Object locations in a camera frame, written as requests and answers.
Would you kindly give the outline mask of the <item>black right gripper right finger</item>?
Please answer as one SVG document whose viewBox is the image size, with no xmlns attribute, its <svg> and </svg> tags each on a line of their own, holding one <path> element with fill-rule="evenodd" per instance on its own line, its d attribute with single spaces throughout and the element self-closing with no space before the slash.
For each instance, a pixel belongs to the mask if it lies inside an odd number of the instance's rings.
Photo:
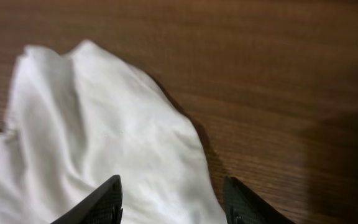
<svg viewBox="0 0 358 224">
<path fill-rule="evenodd" d="M 228 224 L 294 224 L 235 177 L 224 179 L 223 200 Z"/>
</svg>

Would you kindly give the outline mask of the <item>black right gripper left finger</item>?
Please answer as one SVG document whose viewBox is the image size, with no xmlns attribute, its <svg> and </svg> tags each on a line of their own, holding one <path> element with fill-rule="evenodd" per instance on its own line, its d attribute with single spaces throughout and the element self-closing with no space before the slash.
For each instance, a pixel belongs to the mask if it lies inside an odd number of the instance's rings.
<svg viewBox="0 0 358 224">
<path fill-rule="evenodd" d="M 51 224 L 120 224 L 122 184 L 114 175 Z"/>
</svg>

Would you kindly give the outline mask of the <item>white t-shirt with black print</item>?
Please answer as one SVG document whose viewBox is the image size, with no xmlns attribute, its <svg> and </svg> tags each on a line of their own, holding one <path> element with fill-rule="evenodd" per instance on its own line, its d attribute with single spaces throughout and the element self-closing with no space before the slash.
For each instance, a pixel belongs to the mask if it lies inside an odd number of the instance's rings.
<svg viewBox="0 0 358 224">
<path fill-rule="evenodd" d="M 142 70 L 84 41 L 28 45 L 0 132 L 0 223 L 50 223 L 113 175 L 123 223 L 225 223 L 192 122 Z"/>
</svg>

